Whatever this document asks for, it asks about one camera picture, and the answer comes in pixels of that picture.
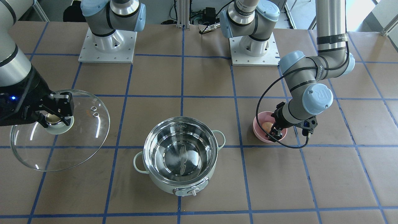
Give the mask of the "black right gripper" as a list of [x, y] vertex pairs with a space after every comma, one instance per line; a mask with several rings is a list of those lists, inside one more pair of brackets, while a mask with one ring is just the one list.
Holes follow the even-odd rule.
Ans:
[[48, 128], [42, 111], [55, 112], [65, 125], [71, 125], [74, 112], [72, 93], [55, 95], [38, 71], [31, 67], [17, 84], [1, 87], [1, 126], [39, 123]]

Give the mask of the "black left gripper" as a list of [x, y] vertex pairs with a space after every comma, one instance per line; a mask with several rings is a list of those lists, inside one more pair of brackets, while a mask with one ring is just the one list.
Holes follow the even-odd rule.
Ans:
[[272, 128], [270, 129], [268, 134], [268, 139], [273, 140], [274, 142], [281, 141], [285, 138], [287, 134], [287, 129], [295, 125], [287, 120], [287, 117], [290, 116], [288, 104], [285, 102], [281, 102], [276, 106], [276, 110], [271, 115], [275, 118], [275, 122], [273, 123]]

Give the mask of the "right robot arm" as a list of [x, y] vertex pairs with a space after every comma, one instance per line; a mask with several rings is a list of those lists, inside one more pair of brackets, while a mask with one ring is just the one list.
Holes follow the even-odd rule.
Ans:
[[[11, 29], [35, 5], [35, 0], [1, 1], [1, 126], [56, 124], [71, 127], [71, 91], [51, 90], [19, 46]], [[83, 63], [131, 63], [138, 32], [145, 28], [146, 6], [139, 0], [83, 0], [81, 15], [88, 37], [81, 47]]]

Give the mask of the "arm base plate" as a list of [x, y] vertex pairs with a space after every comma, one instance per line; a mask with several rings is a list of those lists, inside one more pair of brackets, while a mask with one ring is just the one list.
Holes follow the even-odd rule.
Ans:
[[256, 41], [249, 36], [229, 38], [231, 61], [233, 66], [276, 67], [280, 54], [271, 33], [266, 41]]
[[98, 37], [88, 29], [78, 61], [82, 63], [133, 63], [137, 32], [116, 30]]

